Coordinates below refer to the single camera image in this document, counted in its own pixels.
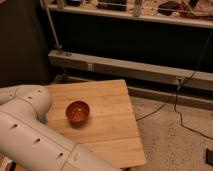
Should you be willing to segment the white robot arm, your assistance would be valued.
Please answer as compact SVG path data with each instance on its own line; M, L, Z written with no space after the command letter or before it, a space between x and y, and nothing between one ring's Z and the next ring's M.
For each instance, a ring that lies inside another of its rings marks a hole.
M0 153L28 171L120 171L44 125L51 104L44 86L0 88Z

